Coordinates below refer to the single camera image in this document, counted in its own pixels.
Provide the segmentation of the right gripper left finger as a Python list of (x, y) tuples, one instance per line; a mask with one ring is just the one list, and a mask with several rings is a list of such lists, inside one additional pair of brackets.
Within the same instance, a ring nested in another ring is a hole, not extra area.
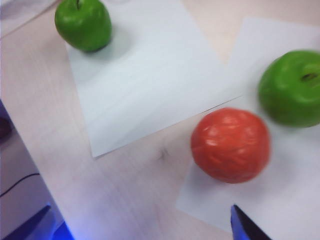
[(16, 230), (11, 232), (9, 235), (4, 237), (4, 240), (25, 240), (45, 217), (45, 215), (51, 209), (50, 205), (46, 205), (41, 210), (39, 210), (35, 215), (30, 217), (22, 225), (20, 225)]

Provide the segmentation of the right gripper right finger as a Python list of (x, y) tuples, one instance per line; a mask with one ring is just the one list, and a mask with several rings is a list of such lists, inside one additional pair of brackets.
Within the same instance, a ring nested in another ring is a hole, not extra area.
[(271, 240), (236, 204), (230, 209), (233, 240)]

